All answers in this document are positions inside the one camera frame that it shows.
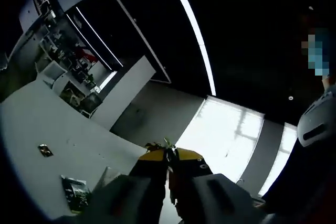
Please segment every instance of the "window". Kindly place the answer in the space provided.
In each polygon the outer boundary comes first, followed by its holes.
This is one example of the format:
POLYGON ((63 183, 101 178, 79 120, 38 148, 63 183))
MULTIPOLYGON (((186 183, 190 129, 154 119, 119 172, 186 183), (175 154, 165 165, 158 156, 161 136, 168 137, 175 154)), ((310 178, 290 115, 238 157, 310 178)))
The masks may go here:
POLYGON ((275 158, 273 167, 262 189, 259 192, 260 196, 263 196, 268 191, 268 189, 271 187, 271 185, 274 183, 274 181, 281 173, 282 169, 287 163, 290 153, 293 150, 296 139, 297 139, 296 127, 286 123, 285 127, 283 128, 278 154, 275 158))
POLYGON ((208 97, 176 146, 200 153, 214 174, 240 179, 257 144, 264 116, 208 97))

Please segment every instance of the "black ceiling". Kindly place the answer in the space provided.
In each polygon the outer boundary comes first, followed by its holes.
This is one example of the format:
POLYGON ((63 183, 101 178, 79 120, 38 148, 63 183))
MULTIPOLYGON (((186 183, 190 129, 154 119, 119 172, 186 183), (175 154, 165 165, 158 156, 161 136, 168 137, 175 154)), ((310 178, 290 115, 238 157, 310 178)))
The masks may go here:
MULTIPOLYGON (((181 2, 121 1, 166 68, 171 86, 203 97, 211 94, 203 58, 181 2)), ((333 1, 189 0, 204 38, 217 97, 273 120, 297 124, 301 113, 323 92, 321 77, 308 69, 307 56, 301 52, 301 41, 307 37, 303 20, 312 5, 317 16, 329 21, 324 24, 333 27, 333 1)), ((97 20, 95 26, 101 27, 101 33, 111 36, 113 28, 108 24, 119 20, 117 14, 103 18, 101 9, 80 6, 97 20)), ((125 26, 124 32, 131 29, 125 26)))

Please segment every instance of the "white desk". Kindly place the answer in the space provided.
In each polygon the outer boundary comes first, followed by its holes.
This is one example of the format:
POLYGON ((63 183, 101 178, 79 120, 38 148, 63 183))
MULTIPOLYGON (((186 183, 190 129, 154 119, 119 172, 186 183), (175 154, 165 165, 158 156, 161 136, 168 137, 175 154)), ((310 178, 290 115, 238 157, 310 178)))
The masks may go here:
POLYGON ((14 92, 0 110, 4 145, 32 200, 51 218, 71 215, 60 175, 92 190, 106 166, 128 174, 145 149, 95 124, 36 80, 14 92), (46 144, 52 157, 37 146, 46 144))

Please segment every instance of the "bright window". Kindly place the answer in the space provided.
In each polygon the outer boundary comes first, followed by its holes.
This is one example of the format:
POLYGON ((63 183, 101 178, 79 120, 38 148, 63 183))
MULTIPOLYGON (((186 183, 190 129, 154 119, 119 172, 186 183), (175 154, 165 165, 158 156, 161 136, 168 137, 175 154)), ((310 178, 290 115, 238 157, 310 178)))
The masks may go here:
POLYGON ((200 153, 214 174, 237 182, 257 144, 264 116, 208 97, 176 146, 200 153))
POLYGON ((293 150, 296 139, 297 139, 296 127, 286 123, 285 127, 283 128, 280 148, 277 157, 275 158, 273 167, 262 189, 259 192, 260 196, 263 196, 268 191, 268 189, 280 175, 282 169, 285 167, 287 163, 290 153, 293 150))

